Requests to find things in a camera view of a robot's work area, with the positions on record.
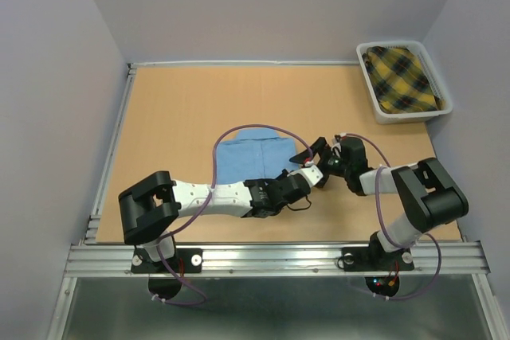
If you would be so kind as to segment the light blue long sleeve shirt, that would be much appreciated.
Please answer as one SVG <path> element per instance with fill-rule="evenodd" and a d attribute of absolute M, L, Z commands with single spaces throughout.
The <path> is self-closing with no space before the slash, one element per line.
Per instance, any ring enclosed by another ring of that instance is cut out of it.
<path fill-rule="evenodd" d="M 245 129 L 216 150 L 217 183 L 220 185 L 248 179 L 276 178 L 283 170 L 298 170 L 289 161 L 296 152 L 292 138 L 280 137 L 268 128 Z"/>

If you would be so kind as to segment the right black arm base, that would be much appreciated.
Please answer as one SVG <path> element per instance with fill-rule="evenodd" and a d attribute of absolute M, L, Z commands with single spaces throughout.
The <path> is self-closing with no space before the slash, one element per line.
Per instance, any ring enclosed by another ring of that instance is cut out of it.
<path fill-rule="evenodd" d="M 341 248 L 341 268 L 346 272 L 413 271 L 413 257 L 408 248 L 385 252 L 375 246 Z"/>

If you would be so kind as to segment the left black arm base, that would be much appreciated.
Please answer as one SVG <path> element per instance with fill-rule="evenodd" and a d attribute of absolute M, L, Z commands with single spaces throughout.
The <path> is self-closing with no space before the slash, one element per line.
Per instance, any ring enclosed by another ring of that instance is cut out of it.
<path fill-rule="evenodd" d="M 171 258 L 166 262 L 170 268 L 180 274 L 198 274 L 202 272 L 203 250 L 201 248 L 177 248 Z M 156 252 L 152 259 L 144 248 L 135 248 L 131 258 L 131 273 L 133 274 L 161 274 L 167 268 Z"/>

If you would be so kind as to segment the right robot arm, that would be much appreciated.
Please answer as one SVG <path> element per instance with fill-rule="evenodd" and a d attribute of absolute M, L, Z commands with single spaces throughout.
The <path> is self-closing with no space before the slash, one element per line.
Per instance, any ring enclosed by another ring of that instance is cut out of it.
<path fill-rule="evenodd" d="M 318 138 L 309 149 L 289 161 L 304 166 L 316 155 L 320 158 L 317 168 L 323 175 L 319 187 L 336 176 L 344 179 L 352 193 L 375 196 L 380 229 L 371 235 L 369 245 L 359 256 L 350 256 L 355 265 L 366 262 L 374 268 L 385 268 L 399 261 L 430 230 L 452 223 L 469 211 L 467 197 L 437 158 L 391 166 L 372 141 L 343 133 L 335 136 L 333 145 L 324 137 Z M 397 195 L 403 207 L 403 213 L 389 225 L 383 221 L 380 201 L 383 193 Z"/>

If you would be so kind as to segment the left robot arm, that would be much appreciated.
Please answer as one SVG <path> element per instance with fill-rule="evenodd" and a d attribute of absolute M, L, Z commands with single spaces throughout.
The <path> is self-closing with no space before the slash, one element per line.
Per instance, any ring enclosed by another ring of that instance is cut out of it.
<path fill-rule="evenodd" d="M 177 219 L 221 214 L 266 218 L 306 198 L 323 178 L 317 166 L 304 167 L 276 179 L 254 179 L 210 186 L 171 179 L 158 171 L 118 196 L 124 243 L 142 246 L 152 265 L 170 271 L 177 263 L 167 228 Z"/>

